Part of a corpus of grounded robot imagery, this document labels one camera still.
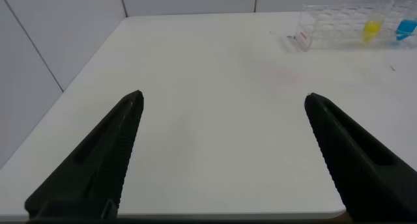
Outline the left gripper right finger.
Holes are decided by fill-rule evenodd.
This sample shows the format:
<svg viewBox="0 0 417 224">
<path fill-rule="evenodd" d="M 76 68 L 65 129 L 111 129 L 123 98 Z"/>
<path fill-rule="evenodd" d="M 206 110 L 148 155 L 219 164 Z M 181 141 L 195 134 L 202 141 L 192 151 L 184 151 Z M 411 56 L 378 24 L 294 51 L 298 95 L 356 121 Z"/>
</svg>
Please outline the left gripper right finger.
<svg viewBox="0 0 417 224">
<path fill-rule="evenodd" d="M 416 222 L 416 171 L 328 98 L 304 100 L 313 134 L 356 222 Z"/>
</svg>

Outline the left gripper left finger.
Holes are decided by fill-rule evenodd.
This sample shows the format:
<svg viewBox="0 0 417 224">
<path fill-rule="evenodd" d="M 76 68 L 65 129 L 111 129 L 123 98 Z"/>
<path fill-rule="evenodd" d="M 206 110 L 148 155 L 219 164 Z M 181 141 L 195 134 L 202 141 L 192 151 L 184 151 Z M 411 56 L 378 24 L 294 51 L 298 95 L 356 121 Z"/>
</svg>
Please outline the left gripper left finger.
<svg viewBox="0 0 417 224">
<path fill-rule="evenodd" d="M 113 219 L 144 108 L 124 96 L 25 201 L 30 219 Z"/>
</svg>

